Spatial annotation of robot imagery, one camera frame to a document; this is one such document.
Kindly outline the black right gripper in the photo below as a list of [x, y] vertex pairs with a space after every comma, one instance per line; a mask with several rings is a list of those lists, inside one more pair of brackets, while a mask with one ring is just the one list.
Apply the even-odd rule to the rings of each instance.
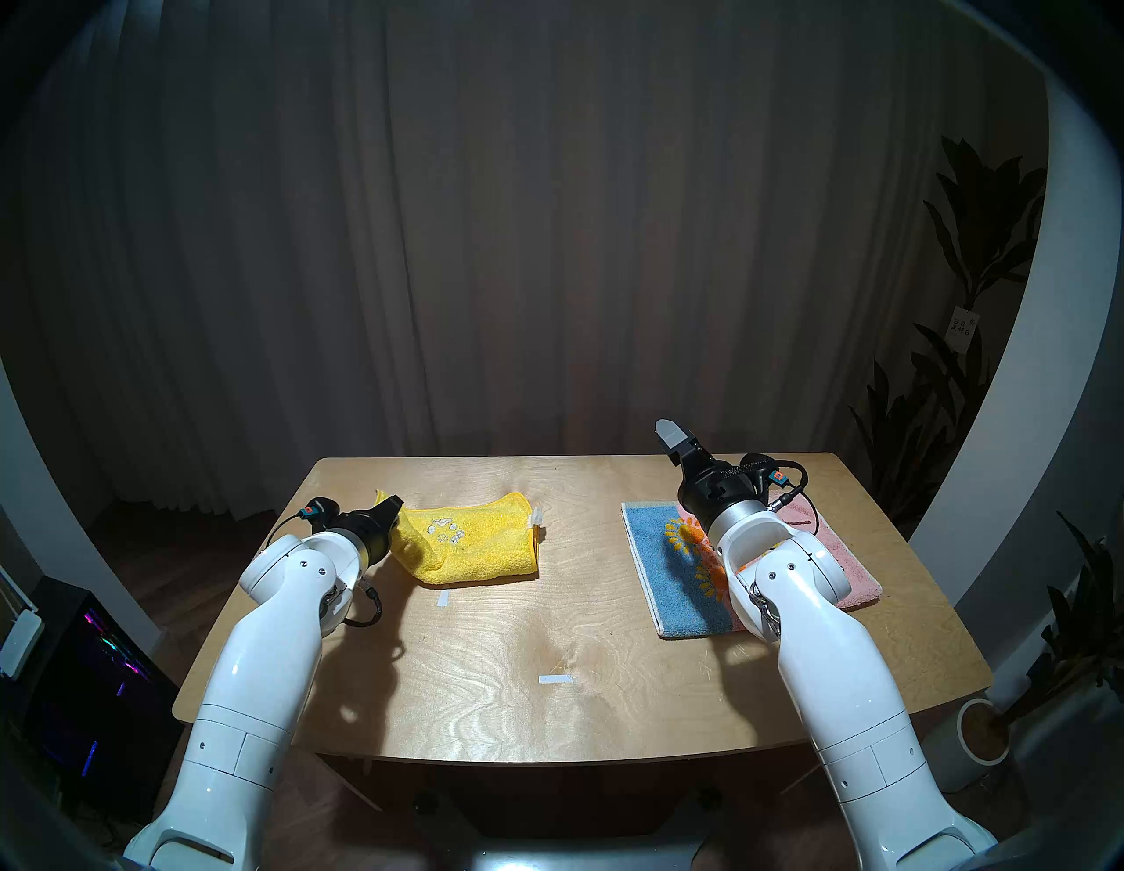
[[674, 465], [681, 470], [678, 501], [701, 529], [711, 529], [729, 509], [734, 510], [733, 520], [724, 521], [726, 528], [744, 516], [760, 512], [754, 486], [741, 474], [727, 475], [733, 466], [714, 459], [691, 433], [671, 419], [658, 419], [655, 434], [664, 453], [674, 457]]

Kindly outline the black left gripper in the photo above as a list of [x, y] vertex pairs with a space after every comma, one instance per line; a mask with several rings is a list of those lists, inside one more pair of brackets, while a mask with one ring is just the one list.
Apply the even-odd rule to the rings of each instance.
[[339, 534], [346, 532], [359, 539], [362, 566], [379, 564], [389, 553], [390, 533], [404, 502], [397, 495], [379, 501], [379, 509], [357, 509], [339, 514]]

